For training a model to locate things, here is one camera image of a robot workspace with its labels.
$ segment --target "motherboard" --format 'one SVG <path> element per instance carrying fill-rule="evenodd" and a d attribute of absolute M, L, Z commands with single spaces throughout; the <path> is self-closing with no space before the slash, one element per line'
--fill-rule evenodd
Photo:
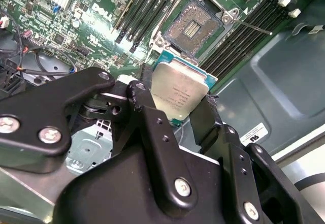
<path fill-rule="evenodd" d="M 80 69 L 136 76 L 168 50 L 220 80 L 272 38 L 250 26 L 275 35 L 311 1 L 0 0 L 0 7 L 30 45 L 55 47 Z M 6 28 L 15 31 L 12 22 Z"/>

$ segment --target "white connector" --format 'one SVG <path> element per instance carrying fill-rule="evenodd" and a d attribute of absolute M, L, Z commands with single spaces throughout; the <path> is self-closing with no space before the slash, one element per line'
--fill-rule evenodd
<path fill-rule="evenodd" d="M 298 8 L 296 8 L 293 11 L 289 12 L 288 15 L 292 18 L 296 18 L 300 15 L 300 13 L 301 11 Z"/>
<path fill-rule="evenodd" d="M 286 7 L 290 2 L 291 0 L 279 0 L 278 4 L 282 7 Z"/>
<path fill-rule="evenodd" d="M 2 28 L 2 29 L 3 29 L 3 28 L 6 28 L 6 27 L 9 26 L 10 19 L 9 19 L 8 17 L 4 16 L 4 17 L 2 17 L 2 18 L 0 19 L 0 23 L 1 23 L 0 28 Z"/>

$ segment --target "wire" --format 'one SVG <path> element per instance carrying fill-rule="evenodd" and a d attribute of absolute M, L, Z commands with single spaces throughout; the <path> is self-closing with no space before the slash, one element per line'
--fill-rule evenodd
<path fill-rule="evenodd" d="M 31 74 L 31 75 L 40 75 L 40 76 L 66 76 L 69 75 L 70 73 L 62 73 L 62 72 L 42 72 L 42 71 L 36 71 L 36 70 L 30 70 L 30 69 L 18 69 L 26 74 Z"/>
<path fill-rule="evenodd" d="M 73 72 L 75 73 L 77 71 L 77 67 L 72 62 L 72 60 L 70 59 L 70 57 L 67 54 L 65 54 L 63 51 L 61 51 L 61 50 L 59 50 L 59 49 L 57 49 L 55 47 L 52 47 L 52 46 L 49 46 L 49 45 L 35 46 L 35 47 L 30 48 L 28 52 L 35 51 L 35 50 L 41 50 L 41 49 L 52 49 L 52 50 L 55 50 L 56 52 L 62 54 L 69 61 L 69 63 L 73 66 L 73 68 L 74 68 Z"/>
<path fill-rule="evenodd" d="M 40 57 L 39 57 L 38 53 L 35 53 L 35 61 L 36 61 L 37 66 L 41 69 L 42 72 L 48 72 L 45 69 L 45 67 L 43 67 L 43 65 L 41 64 Z M 54 81 L 55 80 L 55 78 L 53 76 L 47 76 L 47 77 L 51 81 Z"/>
<path fill-rule="evenodd" d="M 0 9 L 0 12 L 2 12 L 3 14 L 5 14 L 6 16 L 8 16 L 15 28 L 16 28 L 16 31 L 17 31 L 17 35 L 18 35 L 18 52 L 19 52 L 19 67 L 21 67 L 22 65 L 22 58 L 23 58 L 23 45 L 22 45 L 22 39 L 21 39 L 21 33 L 20 33 L 20 27 L 18 25 L 18 23 L 16 22 L 15 18 L 13 16 L 11 16 L 8 12 L 6 12 L 5 10 L 3 9 Z"/>
<path fill-rule="evenodd" d="M 182 128 L 182 133 L 181 133 L 181 137 L 180 137 L 180 139 L 178 141 L 178 145 L 181 145 L 183 137 L 184 137 L 184 126 L 183 126 L 183 124 L 181 124 L 181 128 Z"/>

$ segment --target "silver screw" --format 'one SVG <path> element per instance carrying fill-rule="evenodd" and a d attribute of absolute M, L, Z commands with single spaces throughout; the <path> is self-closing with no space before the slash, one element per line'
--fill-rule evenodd
<path fill-rule="evenodd" d="M 183 197 L 188 197 L 191 194 L 191 187 L 181 178 L 175 180 L 175 189 L 177 193 Z"/>
<path fill-rule="evenodd" d="M 256 150 L 258 151 L 258 153 L 260 153 L 260 154 L 263 153 L 263 150 L 259 146 L 255 146 L 255 147 L 256 147 Z"/>
<path fill-rule="evenodd" d="M 20 123 L 13 117 L 1 117 L 0 118 L 0 133 L 9 134 L 19 129 Z"/>
<path fill-rule="evenodd" d="M 80 161 L 77 161 L 75 159 L 73 161 L 71 161 L 70 166 L 72 166 L 75 169 L 83 168 L 83 164 Z"/>
<path fill-rule="evenodd" d="M 252 218 L 253 220 L 258 220 L 258 211 L 251 202 L 244 202 L 244 209 L 250 218 Z"/>
<path fill-rule="evenodd" d="M 137 87 L 142 90 L 146 90 L 146 87 L 142 83 L 137 83 Z"/>
<path fill-rule="evenodd" d="M 40 140 L 46 144 L 57 143 L 60 141 L 61 137 L 61 133 L 52 127 L 46 127 L 39 133 Z"/>
<path fill-rule="evenodd" d="M 107 73 L 101 72 L 98 74 L 102 79 L 110 80 L 110 76 Z"/>

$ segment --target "label sticker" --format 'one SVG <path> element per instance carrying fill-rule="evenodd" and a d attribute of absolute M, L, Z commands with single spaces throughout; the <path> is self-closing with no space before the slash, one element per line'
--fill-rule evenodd
<path fill-rule="evenodd" d="M 254 127 L 251 131 L 249 131 L 244 136 L 242 136 L 240 138 L 240 142 L 242 142 L 242 144 L 245 146 L 248 145 L 249 143 L 256 143 L 258 140 L 266 136 L 268 133 L 269 133 L 268 130 L 261 122 L 259 125 Z"/>

